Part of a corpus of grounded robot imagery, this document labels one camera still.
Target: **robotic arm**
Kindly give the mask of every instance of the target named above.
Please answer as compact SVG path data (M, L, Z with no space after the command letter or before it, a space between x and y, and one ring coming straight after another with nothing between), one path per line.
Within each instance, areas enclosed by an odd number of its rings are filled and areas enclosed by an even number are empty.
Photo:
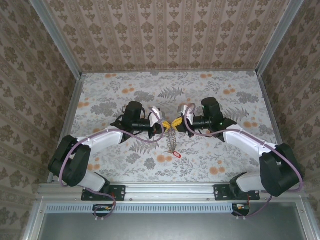
M152 111L161 121L165 119L165 114L160 109L153 107ZM161 134L162 128L154 113L150 113L146 119L146 112L142 104L131 101L126 106L123 115L119 116L114 123L101 132L78 138L70 135L65 136L49 163L49 171L59 176L63 163L72 147L80 141L87 139L70 156L63 170L62 180L70 187L79 185L95 192L108 193L110 182L97 173L87 170L90 155L98 153L112 145L124 143L131 137L119 131L112 131L113 129L126 131L130 134L134 134L134 132L138 132L137 134L148 132L149 139L153 138L156 134Z
M235 121L223 117L219 103L214 97L205 98L201 103L203 116L191 114L191 109L187 112L188 106L182 105L178 108L181 117L177 118L172 126L178 132L188 133L190 138L193 137L194 133L186 127L184 118L186 115L187 124L193 131L208 129L213 133L223 130L239 130L239 132L225 131L215 135L222 142L241 149L260 165L260 172L244 172L230 181L230 190L235 197L249 191L267 191L272 196L278 197L299 183L299 178L294 170L269 148L265 147L265 145L268 145L287 158L301 175L298 162L292 149L287 144L275 145L261 139L259 140L264 142L264 145L258 144L254 140L257 137L243 130Z

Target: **metal spring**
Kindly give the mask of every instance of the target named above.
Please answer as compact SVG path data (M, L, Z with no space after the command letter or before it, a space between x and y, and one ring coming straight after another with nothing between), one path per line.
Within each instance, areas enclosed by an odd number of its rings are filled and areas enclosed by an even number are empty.
M169 153L173 153L177 147L176 131L170 127L166 132L166 144L169 148Z

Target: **red object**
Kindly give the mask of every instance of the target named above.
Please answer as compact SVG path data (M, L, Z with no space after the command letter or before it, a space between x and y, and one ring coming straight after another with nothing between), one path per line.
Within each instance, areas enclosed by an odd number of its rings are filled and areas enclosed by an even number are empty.
M181 158L181 154L176 151L173 152L173 155L179 159Z

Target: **patterned floor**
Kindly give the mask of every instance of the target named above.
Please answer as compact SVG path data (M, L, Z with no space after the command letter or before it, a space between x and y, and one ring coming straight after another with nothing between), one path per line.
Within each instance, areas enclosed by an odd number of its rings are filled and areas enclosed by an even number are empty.
M225 117L276 142L254 71L92 73L85 78L72 127L75 137L106 128L130 101L141 102L145 109L156 106L172 122L179 105L195 103L195 114L202 115L201 100L215 97ZM131 138L91 156L88 168L112 182L228 182L259 169L254 159L215 138L177 133L176 151L182 158L168 150L165 138L154 144Z

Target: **vent grille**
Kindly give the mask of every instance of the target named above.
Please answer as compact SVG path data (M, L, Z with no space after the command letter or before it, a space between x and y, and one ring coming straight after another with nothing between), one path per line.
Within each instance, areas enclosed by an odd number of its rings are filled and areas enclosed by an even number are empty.
M47 214L93 213L92 203L50 203L46 206ZM198 203L198 204L132 204L118 203L114 213L145 214L196 214L196 213L232 213L231 203Z

